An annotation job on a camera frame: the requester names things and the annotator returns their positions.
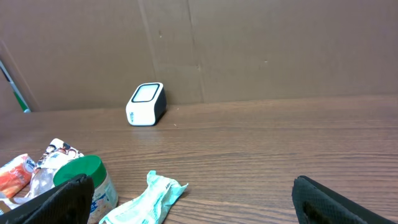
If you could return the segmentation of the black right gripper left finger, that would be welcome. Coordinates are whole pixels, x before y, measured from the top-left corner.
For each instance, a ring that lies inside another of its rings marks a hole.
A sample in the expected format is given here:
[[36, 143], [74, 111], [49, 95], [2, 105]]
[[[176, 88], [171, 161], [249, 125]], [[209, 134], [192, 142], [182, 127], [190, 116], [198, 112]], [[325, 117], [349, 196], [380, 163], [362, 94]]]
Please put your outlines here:
[[2, 214], [1, 223], [87, 224], [94, 191], [93, 179], [86, 174], [79, 174]]

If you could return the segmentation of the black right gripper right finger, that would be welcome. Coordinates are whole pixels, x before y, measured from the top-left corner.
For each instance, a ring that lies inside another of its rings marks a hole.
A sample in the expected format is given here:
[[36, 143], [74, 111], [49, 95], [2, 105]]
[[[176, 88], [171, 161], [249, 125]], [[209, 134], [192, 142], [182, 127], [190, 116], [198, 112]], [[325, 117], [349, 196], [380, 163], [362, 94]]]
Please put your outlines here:
[[294, 180], [292, 201], [300, 224], [394, 224], [304, 175]]

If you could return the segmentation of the green lid spice jar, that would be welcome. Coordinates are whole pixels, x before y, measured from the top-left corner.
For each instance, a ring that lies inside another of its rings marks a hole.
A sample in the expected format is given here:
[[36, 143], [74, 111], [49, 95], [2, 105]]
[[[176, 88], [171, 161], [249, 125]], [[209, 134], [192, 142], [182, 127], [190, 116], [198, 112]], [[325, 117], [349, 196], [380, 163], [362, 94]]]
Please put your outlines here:
[[118, 205], [118, 193], [103, 161], [96, 155], [79, 157], [61, 167], [53, 178], [53, 184], [58, 186], [78, 174], [86, 174], [93, 179], [95, 191], [88, 223], [99, 223]]

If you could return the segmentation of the brown white snack bag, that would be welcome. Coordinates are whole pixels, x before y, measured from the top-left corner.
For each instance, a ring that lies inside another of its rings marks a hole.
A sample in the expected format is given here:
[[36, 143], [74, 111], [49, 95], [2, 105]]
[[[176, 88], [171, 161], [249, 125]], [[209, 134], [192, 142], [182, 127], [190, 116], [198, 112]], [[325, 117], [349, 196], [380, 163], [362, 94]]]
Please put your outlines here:
[[1, 197], [1, 215], [54, 188], [53, 178], [58, 170], [68, 162], [83, 156], [83, 153], [66, 142], [58, 138], [53, 139], [42, 157], [35, 163], [27, 195], [13, 198]]

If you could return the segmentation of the orange tissue pack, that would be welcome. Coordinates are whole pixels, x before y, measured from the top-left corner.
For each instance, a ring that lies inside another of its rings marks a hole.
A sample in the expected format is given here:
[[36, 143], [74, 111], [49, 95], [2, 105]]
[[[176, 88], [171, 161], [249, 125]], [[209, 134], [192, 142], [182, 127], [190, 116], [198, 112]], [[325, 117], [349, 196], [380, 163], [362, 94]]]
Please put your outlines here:
[[12, 198], [31, 180], [35, 162], [21, 154], [1, 167], [1, 198]]

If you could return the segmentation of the mint green wipe packet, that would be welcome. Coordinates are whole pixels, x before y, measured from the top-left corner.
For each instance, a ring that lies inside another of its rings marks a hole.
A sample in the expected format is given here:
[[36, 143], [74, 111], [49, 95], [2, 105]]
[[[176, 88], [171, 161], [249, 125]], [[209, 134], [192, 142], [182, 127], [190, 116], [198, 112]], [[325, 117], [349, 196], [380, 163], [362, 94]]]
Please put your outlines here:
[[100, 224], [160, 224], [169, 210], [188, 187], [176, 180], [157, 175], [151, 170], [147, 174], [147, 188], [137, 198], [111, 210]]

